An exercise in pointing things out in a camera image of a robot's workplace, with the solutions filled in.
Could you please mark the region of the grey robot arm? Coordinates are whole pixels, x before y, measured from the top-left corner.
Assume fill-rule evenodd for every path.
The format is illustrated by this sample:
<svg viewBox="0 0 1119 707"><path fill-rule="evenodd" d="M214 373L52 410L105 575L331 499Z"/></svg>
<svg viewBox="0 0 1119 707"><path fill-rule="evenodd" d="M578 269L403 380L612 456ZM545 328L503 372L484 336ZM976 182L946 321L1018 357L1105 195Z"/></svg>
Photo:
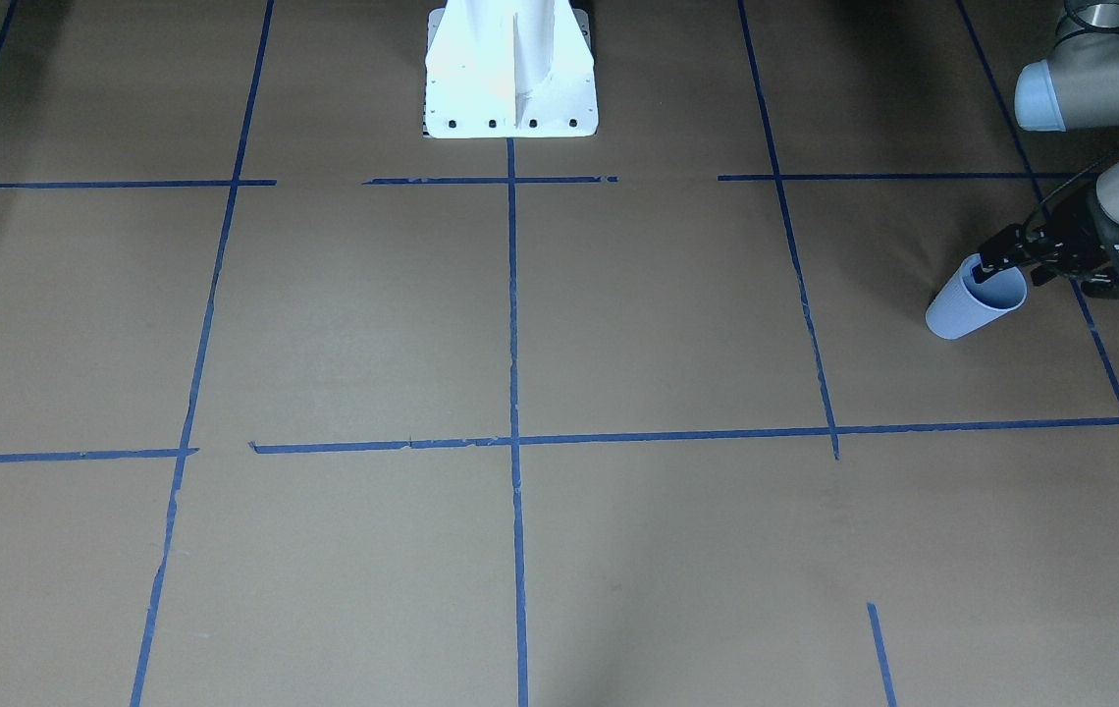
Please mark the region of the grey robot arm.
<svg viewBox="0 0 1119 707"><path fill-rule="evenodd" d="M1052 51L1021 72L1014 112L1034 133L1119 128L1119 1L1063 4ZM1087 296L1119 299L1119 160L1094 179L1076 175L1051 197L1056 205L1040 227L1008 225L965 273L981 285L1026 267L1037 286L1071 279Z"/></svg>

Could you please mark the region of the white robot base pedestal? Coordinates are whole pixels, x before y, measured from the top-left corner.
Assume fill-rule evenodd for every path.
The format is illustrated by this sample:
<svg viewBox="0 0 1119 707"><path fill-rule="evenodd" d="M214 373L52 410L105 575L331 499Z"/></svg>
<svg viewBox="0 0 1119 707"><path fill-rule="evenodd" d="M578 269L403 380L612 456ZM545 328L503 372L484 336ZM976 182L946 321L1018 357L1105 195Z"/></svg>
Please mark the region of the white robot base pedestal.
<svg viewBox="0 0 1119 707"><path fill-rule="evenodd" d="M591 1L448 1L427 17L429 138L580 138L600 113Z"/></svg>

